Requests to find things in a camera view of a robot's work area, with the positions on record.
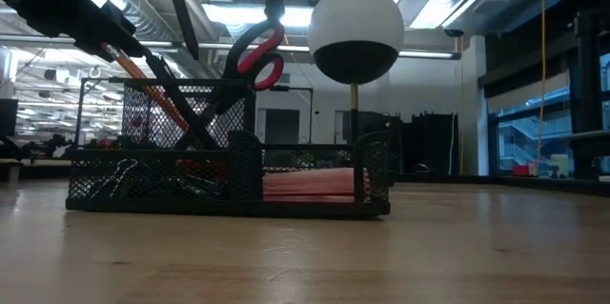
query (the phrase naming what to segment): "white sphere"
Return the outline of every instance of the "white sphere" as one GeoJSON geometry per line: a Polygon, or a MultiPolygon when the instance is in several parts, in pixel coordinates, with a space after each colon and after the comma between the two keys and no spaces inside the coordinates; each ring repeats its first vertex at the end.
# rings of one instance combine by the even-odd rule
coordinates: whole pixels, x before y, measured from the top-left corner
{"type": "Polygon", "coordinates": [[[363,84],[392,67],[403,38],[402,15],[393,0],[320,0],[308,44],[326,75],[344,84],[363,84]]]}

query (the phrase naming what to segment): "ceiling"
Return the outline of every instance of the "ceiling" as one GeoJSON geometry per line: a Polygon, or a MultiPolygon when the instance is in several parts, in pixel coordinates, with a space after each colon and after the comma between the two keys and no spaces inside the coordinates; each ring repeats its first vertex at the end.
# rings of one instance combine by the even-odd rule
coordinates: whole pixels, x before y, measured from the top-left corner
{"type": "MultiPolygon", "coordinates": [[[[106,0],[94,1],[104,3],[106,0]]],[[[111,1],[123,9],[125,16],[138,27],[136,32],[138,39],[182,41],[172,0],[111,1]]],[[[536,6],[537,0],[496,0],[492,5],[481,5],[490,0],[395,1],[405,27],[403,47],[418,51],[456,51],[456,39],[444,33],[442,24],[463,8],[467,1],[471,1],[467,10],[445,28],[462,29],[468,34],[499,32],[515,26],[519,19],[525,19],[528,12],[532,14],[536,10],[539,12],[539,6],[536,6]]],[[[285,0],[285,2],[288,16],[289,10],[298,10],[299,14],[303,11],[311,11],[317,0],[285,0]]],[[[186,3],[199,42],[233,42],[253,22],[223,24],[222,15],[219,18],[219,15],[214,13],[214,8],[224,10],[240,7],[262,10],[263,0],[186,0],[186,3]]],[[[248,17],[252,18],[255,14],[259,13],[249,11],[248,17]]],[[[296,23],[287,26],[287,44],[307,46],[307,24],[302,24],[302,19],[302,15],[298,15],[293,19],[296,23]]],[[[38,35],[7,6],[0,6],[0,34],[38,35]]],[[[20,132],[73,132],[80,79],[92,75],[126,76],[116,64],[109,64],[66,44],[8,42],[0,36],[0,46],[9,49],[15,59],[18,58],[19,72],[16,76],[15,93],[21,102],[22,112],[18,121],[20,132]],[[56,70],[57,79],[60,81],[45,79],[45,71],[49,70],[56,70]]],[[[155,51],[171,60],[174,71],[184,77],[218,77],[226,55],[225,51],[200,50],[197,62],[183,48],[167,47],[155,51]]],[[[311,64],[308,53],[284,53],[284,59],[288,63],[311,64]]],[[[147,75],[152,76],[143,60],[135,60],[135,62],[147,75]]],[[[106,82],[88,90],[84,101],[88,106],[83,110],[83,116],[87,116],[87,123],[83,127],[91,132],[109,134],[120,132],[120,87],[106,82]]]]}

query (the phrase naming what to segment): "yellow cable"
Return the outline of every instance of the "yellow cable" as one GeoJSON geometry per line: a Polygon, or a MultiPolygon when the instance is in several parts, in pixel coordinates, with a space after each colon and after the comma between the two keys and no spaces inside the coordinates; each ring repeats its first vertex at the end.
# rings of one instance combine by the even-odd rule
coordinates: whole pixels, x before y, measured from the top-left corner
{"type": "MultiPolygon", "coordinates": [[[[464,54],[464,36],[462,35],[459,38],[459,52],[462,54],[464,54]]],[[[463,115],[464,114],[464,62],[460,61],[459,62],[461,70],[461,100],[460,100],[460,112],[463,115]]],[[[464,131],[462,130],[461,132],[459,132],[459,175],[463,175],[464,172],[464,131]]]]}
{"type": "Polygon", "coordinates": [[[540,98],[540,117],[538,132],[538,162],[536,174],[540,175],[540,161],[542,160],[542,127],[544,119],[544,94],[546,94],[546,0],[540,0],[542,5],[542,97],[540,98]]]}

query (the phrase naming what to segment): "scissors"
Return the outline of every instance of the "scissors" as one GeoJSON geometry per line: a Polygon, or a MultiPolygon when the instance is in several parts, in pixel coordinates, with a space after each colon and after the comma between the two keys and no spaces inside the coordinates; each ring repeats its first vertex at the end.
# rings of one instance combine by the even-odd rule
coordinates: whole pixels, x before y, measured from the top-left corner
{"type": "MultiPolygon", "coordinates": [[[[221,79],[245,78],[255,91],[269,89],[277,83],[284,71],[284,59],[276,51],[277,46],[280,45],[283,38],[284,26],[277,19],[267,19],[252,26],[237,39],[229,51],[221,79]],[[244,51],[257,37],[267,30],[273,30],[272,37],[248,54],[243,61],[239,62],[239,58],[244,51]],[[272,62],[274,63],[274,68],[271,74],[267,78],[256,82],[260,72],[272,62]]],[[[222,86],[213,88],[207,96],[208,106],[198,116],[199,123],[207,127],[217,114],[223,114],[243,97],[243,91],[236,90],[235,88],[223,88],[222,86]]],[[[174,148],[185,150],[194,143],[196,143],[196,139],[193,132],[189,131],[176,142],[174,148]]]]}

